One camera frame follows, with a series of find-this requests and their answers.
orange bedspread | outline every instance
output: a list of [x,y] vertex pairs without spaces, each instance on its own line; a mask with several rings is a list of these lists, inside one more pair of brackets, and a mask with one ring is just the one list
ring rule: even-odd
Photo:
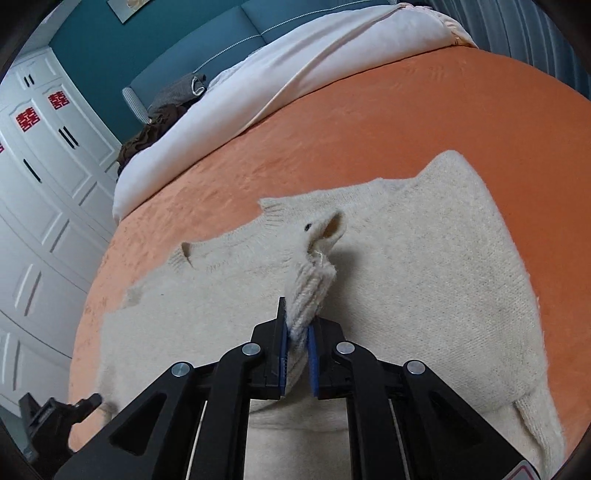
[[[416,175],[454,149],[478,171],[540,298],[550,388],[569,451],[591,421],[591,103],[466,47],[426,53],[301,98],[211,153],[120,225],[78,328],[70,401],[93,391],[104,312],[183,240],[259,214],[260,197]],[[100,427],[79,425],[77,449]]]

white wardrobe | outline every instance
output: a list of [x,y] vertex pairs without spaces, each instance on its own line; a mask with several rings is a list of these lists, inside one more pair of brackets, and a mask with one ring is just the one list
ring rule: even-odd
[[76,328],[111,236],[121,144],[50,48],[0,84],[0,404],[67,400]]

picture frame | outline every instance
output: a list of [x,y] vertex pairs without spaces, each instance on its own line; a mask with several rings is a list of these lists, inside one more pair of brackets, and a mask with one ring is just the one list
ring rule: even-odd
[[107,4],[117,15],[121,23],[127,22],[140,8],[150,0],[108,0]]

gray cloth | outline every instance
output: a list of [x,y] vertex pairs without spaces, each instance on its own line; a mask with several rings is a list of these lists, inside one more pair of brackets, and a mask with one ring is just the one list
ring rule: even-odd
[[176,106],[183,105],[187,102],[199,100],[205,93],[206,87],[204,85],[205,75],[199,72],[191,72],[183,75],[176,82],[168,85],[160,90],[152,105],[148,108],[148,115],[150,118],[163,105],[173,104]]

brown cloth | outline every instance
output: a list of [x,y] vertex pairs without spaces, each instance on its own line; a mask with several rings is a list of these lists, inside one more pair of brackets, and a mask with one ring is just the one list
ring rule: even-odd
[[123,169],[136,153],[151,147],[157,140],[162,138],[178,119],[187,113],[188,109],[189,107],[186,103],[179,106],[169,103],[158,108],[154,112],[154,116],[151,118],[150,123],[144,125],[143,129],[136,136],[131,138],[131,140],[128,140],[121,145],[121,150],[117,157],[117,161],[119,162],[117,175],[121,175]]

